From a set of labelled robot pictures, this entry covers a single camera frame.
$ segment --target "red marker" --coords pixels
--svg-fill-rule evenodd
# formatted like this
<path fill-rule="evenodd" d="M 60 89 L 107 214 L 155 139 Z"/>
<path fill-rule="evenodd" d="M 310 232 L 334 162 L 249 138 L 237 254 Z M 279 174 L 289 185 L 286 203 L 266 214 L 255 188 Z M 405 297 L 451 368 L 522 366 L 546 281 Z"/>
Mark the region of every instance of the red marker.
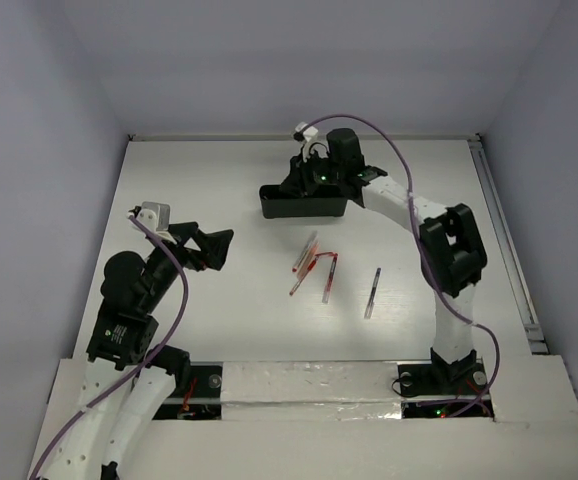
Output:
<path fill-rule="evenodd" d="M 291 291 L 289 292 L 289 295 L 292 295 L 294 293 L 296 293 L 296 290 L 298 290 L 298 287 L 300 287 L 300 284 L 302 283 L 302 281 L 307 277 L 307 274 L 313 270 L 313 267 L 316 266 L 316 262 L 318 261 L 318 258 L 314 258 L 311 263 L 309 264 L 309 266 L 307 267 L 304 275 L 302 275 L 301 277 L 298 277 L 298 281 L 296 282 L 296 284 L 293 286 L 293 288 L 291 289 Z"/>

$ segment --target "metal bracket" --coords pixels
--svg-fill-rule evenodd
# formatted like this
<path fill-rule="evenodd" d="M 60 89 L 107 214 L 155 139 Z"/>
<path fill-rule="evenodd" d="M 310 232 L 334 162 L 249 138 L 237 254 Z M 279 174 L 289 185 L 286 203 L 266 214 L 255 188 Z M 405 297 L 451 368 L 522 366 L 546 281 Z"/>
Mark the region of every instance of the metal bracket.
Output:
<path fill-rule="evenodd" d="M 531 346 L 531 351 L 534 354 L 546 355 L 549 353 L 549 349 L 545 343 L 544 336 L 542 336 L 542 331 L 538 323 L 538 316 L 536 315 L 533 302 L 531 301 L 529 287 L 527 286 L 527 282 L 522 273 L 520 261 L 518 260 L 518 255 L 509 233 L 509 226 L 507 225 L 507 221 L 502 211 L 502 205 L 500 203 L 500 198 L 498 197 L 498 192 L 496 191 L 491 170 L 489 169 L 489 164 L 487 163 L 485 150 L 479 140 L 470 140 L 467 144 L 469 145 L 471 157 L 473 158 L 473 163 L 476 167 L 476 173 L 480 180 L 482 193 L 485 197 L 485 202 L 493 223 L 496 238 L 498 239 L 500 251 L 502 252 L 502 259 L 505 268 L 507 269 L 507 276 L 509 277 L 511 289 L 516 299 L 520 318 L 525 326 L 525 332 L 527 332 L 527 340 Z M 530 332 L 531 335 L 534 336 L 536 335 L 535 332 L 540 332 L 539 336 L 541 339 L 532 340 L 532 338 L 530 338 Z"/>

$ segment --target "red wire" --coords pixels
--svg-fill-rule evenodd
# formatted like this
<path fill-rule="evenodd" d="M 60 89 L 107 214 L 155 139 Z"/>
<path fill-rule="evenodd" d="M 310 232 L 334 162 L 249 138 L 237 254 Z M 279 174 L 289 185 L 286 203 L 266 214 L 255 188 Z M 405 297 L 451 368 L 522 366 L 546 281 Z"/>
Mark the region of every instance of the red wire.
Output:
<path fill-rule="evenodd" d="M 480 393 L 480 390 L 478 390 L 469 380 L 466 380 L 467 385 L 469 385 L 469 387 L 476 393 Z"/>

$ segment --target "cable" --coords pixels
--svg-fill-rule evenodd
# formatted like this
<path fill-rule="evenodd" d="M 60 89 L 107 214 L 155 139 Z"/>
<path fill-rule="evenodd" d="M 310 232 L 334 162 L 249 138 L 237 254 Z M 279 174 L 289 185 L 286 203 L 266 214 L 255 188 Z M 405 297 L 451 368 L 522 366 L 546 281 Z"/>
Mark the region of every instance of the cable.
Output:
<path fill-rule="evenodd" d="M 391 390 L 393 390 L 393 393 L 395 393 L 396 395 L 398 395 L 399 397 L 402 398 L 415 398 L 418 395 L 403 395 L 402 392 L 399 392 L 398 390 L 396 390 L 396 383 L 400 383 L 402 384 L 402 379 L 400 378 L 396 378 L 393 383 L 391 384 Z"/>
<path fill-rule="evenodd" d="M 417 402 L 416 406 L 432 406 L 432 405 L 451 405 L 452 403 L 469 403 L 471 404 L 473 402 L 473 400 L 469 399 L 469 398 L 453 398 L 451 400 L 425 400 L 423 402 Z M 491 410 L 489 410 L 489 407 L 487 407 L 487 405 L 485 405 L 483 402 L 476 402 L 473 403 L 473 405 L 470 405 L 469 408 L 471 408 L 472 406 L 478 406 L 480 408 L 482 408 L 489 417 L 493 418 L 493 415 L 491 414 Z"/>
<path fill-rule="evenodd" d="M 496 335 L 493 333 L 493 331 L 489 327 L 486 327 L 485 325 L 481 325 L 479 323 L 476 323 L 473 320 L 465 317 L 460 312 L 458 312 L 455 308 L 453 308 L 449 304 L 447 299 L 445 298 L 444 293 L 442 292 L 442 289 L 440 288 L 440 284 L 438 283 L 438 279 L 436 278 L 434 272 L 431 270 L 431 268 L 429 266 L 429 258 L 427 257 L 427 252 L 425 252 L 425 249 L 422 246 L 422 242 L 420 240 L 420 232 L 418 232 L 417 229 L 414 228 L 414 225 L 416 225 L 416 210 L 415 210 L 415 206 L 413 203 L 413 177 L 411 175 L 411 169 L 409 168 L 409 164 L 405 160 L 405 157 L 402 155 L 402 153 L 400 152 L 400 150 L 398 149 L 396 144 L 393 142 L 393 140 L 391 140 L 389 138 L 389 136 L 384 131 L 382 131 L 382 129 L 380 129 L 378 126 L 374 125 L 373 123 L 369 122 L 368 120 L 365 120 L 364 118 L 358 117 L 356 115 L 348 114 L 348 113 L 335 113 L 332 115 L 325 115 L 324 117 L 317 118 L 316 120 L 313 120 L 313 121 L 307 123 L 302 128 L 302 130 L 300 130 L 299 133 L 303 133 L 307 128 L 313 127 L 314 125 L 316 125 L 320 122 L 323 122 L 325 120 L 330 120 L 332 118 L 349 118 L 351 120 L 355 120 L 357 122 L 363 123 L 366 126 L 368 126 L 369 128 L 375 130 L 378 134 L 380 134 L 380 136 L 382 138 L 384 138 L 387 141 L 387 143 L 389 144 L 391 149 L 394 151 L 394 153 L 396 154 L 396 156 L 400 160 L 400 163 L 402 164 L 402 167 L 405 170 L 405 174 L 407 175 L 407 203 L 409 206 L 409 219 L 411 222 L 411 232 L 413 233 L 413 238 L 414 238 L 414 241 L 416 243 L 416 248 L 418 249 L 418 253 L 420 254 L 420 258 L 422 260 L 422 266 L 423 266 L 424 272 L 427 273 L 427 278 L 429 279 L 429 283 L 431 284 L 431 288 L 436 293 L 436 295 L 438 295 L 438 297 L 440 298 L 440 301 L 445 306 L 445 308 L 447 310 L 449 310 L 458 320 L 460 320 L 460 321 L 462 321 L 462 322 L 466 323 L 467 325 L 470 325 L 474 328 L 478 328 L 480 330 L 483 330 L 491 337 L 491 341 L 493 342 L 493 347 L 495 350 L 495 362 L 494 362 L 494 367 L 493 367 L 493 372 L 491 374 L 491 378 L 489 379 L 489 382 L 480 391 L 480 393 L 471 402 L 469 402 L 468 405 L 461 408 L 457 412 L 454 412 L 451 415 L 449 415 L 449 417 L 458 417 L 461 414 L 463 414 L 464 412 L 466 412 L 467 410 L 469 410 L 472 406 L 481 402 L 482 397 L 484 397 L 487 394 L 487 392 L 489 391 L 489 389 L 493 385 L 494 381 L 496 380 L 496 377 L 498 376 L 498 370 L 500 369 L 500 344 L 498 343 L 498 338 L 496 338 Z M 457 402 L 457 400 L 449 401 L 449 402 L 447 402 L 447 404 L 455 403 L 455 402 Z"/>
<path fill-rule="evenodd" d="M 145 359 L 140 364 L 138 364 L 134 369 L 132 369 L 129 373 L 127 373 L 126 375 L 121 377 L 111 387 L 109 387 L 107 390 L 103 391 L 100 395 L 98 395 L 96 398 L 94 398 L 89 403 L 87 403 L 86 410 L 94 408 L 96 405 L 98 405 L 100 402 L 105 400 L 107 397 L 109 397 L 111 394 L 113 394 L 116 390 L 118 390 L 120 387 L 122 387 L 125 383 L 127 383 L 129 380 L 134 378 L 136 375 L 138 375 L 140 373 L 140 371 L 145 366 L 147 366 L 149 363 L 151 363 L 151 361 L 156 357 L 156 355 L 158 355 L 160 353 L 160 351 L 165 347 L 167 342 L 169 342 L 169 340 L 171 339 L 171 337 L 175 333 L 176 329 L 180 325 L 180 322 L 182 320 L 182 316 L 184 315 L 185 309 L 187 308 L 187 302 L 189 301 L 189 283 L 187 282 L 187 276 L 185 275 L 184 269 L 182 268 L 182 265 L 180 265 L 180 262 L 178 261 L 178 259 L 174 256 L 173 253 L 171 253 L 171 250 L 169 250 L 169 248 L 164 244 L 164 242 L 160 239 L 160 237 L 158 237 L 156 234 L 149 231 L 144 225 L 142 225 L 142 223 L 138 222 L 138 220 L 136 220 L 136 218 L 134 216 L 129 217 L 129 220 L 140 231 L 142 231 L 142 233 L 144 233 L 147 236 L 147 239 L 154 245 L 154 247 L 158 247 L 164 252 L 164 254 L 167 256 L 167 258 L 169 258 L 169 260 L 171 260 L 171 263 L 173 263 L 174 267 L 176 267 L 176 270 L 178 270 L 178 274 L 180 275 L 180 279 L 182 280 L 182 285 L 184 287 L 183 288 L 183 295 L 182 295 L 182 303 L 180 304 L 180 310 L 178 311 L 178 315 L 176 315 L 176 318 L 173 321 L 171 328 L 166 333 L 166 335 L 164 336 L 162 341 L 156 346 L 156 348 L 154 348 L 151 351 L 151 353 L 149 353 L 145 357 Z M 39 477 L 40 469 L 42 468 L 44 463 L 47 461 L 47 458 L 49 458 L 49 455 L 51 454 L 53 449 L 60 443 L 60 440 L 62 440 L 62 437 L 65 436 L 65 434 L 71 429 L 71 427 L 73 427 L 78 422 L 78 420 L 80 420 L 84 415 L 85 415 L 85 411 L 83 411 L 83 410 L 78 411 L 58 431 L 58 433 L 55 435 L 55 437 L 53 437 L 53 439 L 49 442 L 49 445 L 47 445 L 47 448 L 45 448 L 45 450 L 42 452 L 42 455 L 40 455 L 40 458 L 38 458 L 38 461 L 36 462 L 36 466 L 33 468 L 33 471 L 31 472 L 31 476 L 29 477 L 29 480 L 38 480 L 40 478 Z"/>
<path fill-rule="evenodd" d="M 322 143 L 322 142 L 313 142 L 311 144 L 311 146 L 309 147 L 309 152 L 307 152 L 309 155 L 311 155 L 311 151 L 313 150 L 313 147 L 315 147 L 316 145 L 320 145 L 322 147 L 325 147 L 325 152 L 327 152 L 327 155 L 329 155 L 329 149 L 327 148 L 327 146 Z"/>

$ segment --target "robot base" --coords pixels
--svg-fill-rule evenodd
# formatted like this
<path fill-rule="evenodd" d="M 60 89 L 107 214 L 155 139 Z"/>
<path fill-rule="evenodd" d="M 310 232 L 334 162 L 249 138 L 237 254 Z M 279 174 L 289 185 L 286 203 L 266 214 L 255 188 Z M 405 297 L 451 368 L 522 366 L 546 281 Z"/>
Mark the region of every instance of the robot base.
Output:
<path fill-rule="evenodd" d="M 485 368 L 472 350 L 466 358 L 445 363 L 431 350 L 429 363 L 398 364 L 399 393 L 404 398 L 419 396 L 474 395 L 487 383 Z"/>

